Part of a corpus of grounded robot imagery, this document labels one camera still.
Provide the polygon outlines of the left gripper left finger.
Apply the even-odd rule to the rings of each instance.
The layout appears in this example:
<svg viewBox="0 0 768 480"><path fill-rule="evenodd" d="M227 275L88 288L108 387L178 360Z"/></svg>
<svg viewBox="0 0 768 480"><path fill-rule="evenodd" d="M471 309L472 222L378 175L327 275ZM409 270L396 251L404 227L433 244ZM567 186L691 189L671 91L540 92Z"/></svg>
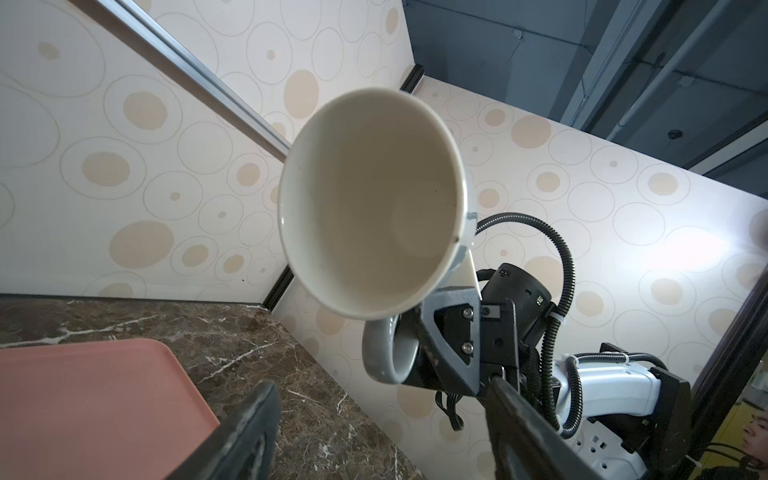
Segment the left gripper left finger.
<svg viewBox="0 0 768 480"><path fill-rule="evenodd" d="M277 385L262 380L167 478L268 478L280 419Z"/></svg>

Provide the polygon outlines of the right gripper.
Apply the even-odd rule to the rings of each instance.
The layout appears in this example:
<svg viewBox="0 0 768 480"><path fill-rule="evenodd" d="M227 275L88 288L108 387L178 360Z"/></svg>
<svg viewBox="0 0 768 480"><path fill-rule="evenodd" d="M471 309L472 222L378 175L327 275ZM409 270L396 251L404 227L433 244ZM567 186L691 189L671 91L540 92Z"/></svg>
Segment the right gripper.
<svg viewBox="0 0 768 480"><path fill-rule="evenodd" d="M485 396L498 378L520 390L516 312L511 301L484 303L472 287L447 287L413 309L419 341L413 385Z"/></svg>

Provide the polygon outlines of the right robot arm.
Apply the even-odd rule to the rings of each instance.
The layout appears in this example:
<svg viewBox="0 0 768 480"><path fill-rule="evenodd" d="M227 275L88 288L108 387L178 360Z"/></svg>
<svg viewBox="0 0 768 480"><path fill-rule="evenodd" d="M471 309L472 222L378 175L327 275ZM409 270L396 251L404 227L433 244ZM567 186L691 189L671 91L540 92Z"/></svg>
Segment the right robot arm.
<svg viewBox="0 0 768 480"><path fill-rule="evenodd" d="M435 291L405 319L419 353L408 377L433 390L454 429L460 400L484 410L499 479L661 479L686 456L689 383L656 356L604 343L554 354L562 321L547 289L503 264L480 289Z"/></svg>

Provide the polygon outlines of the grey mug white interior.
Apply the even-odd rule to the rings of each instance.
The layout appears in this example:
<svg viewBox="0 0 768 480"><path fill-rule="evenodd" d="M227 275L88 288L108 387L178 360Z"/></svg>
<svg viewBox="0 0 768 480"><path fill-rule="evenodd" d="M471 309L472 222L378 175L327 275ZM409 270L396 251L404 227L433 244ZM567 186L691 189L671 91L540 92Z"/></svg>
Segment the grey mug white interior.
<svg viewBox="0 0 768 480"><path fill-rule="evenodd" d="M364 323L362 360L385 384L406 381L433 300L477 305L478 223L458 145L417 97L367 88L323 106L289 149L279 185L281 243L307 292Z"/></svg>

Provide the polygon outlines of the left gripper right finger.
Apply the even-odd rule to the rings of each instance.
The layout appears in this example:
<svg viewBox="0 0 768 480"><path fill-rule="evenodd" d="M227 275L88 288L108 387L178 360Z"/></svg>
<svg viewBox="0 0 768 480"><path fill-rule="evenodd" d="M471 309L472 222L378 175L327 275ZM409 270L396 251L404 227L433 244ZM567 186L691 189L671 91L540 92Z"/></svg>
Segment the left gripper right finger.
<svg viewBox="0 0 768 480"><path fill-rule="evenodd" d="M497 479L598 477L503 378L492 377L484 406Z"/></svg>

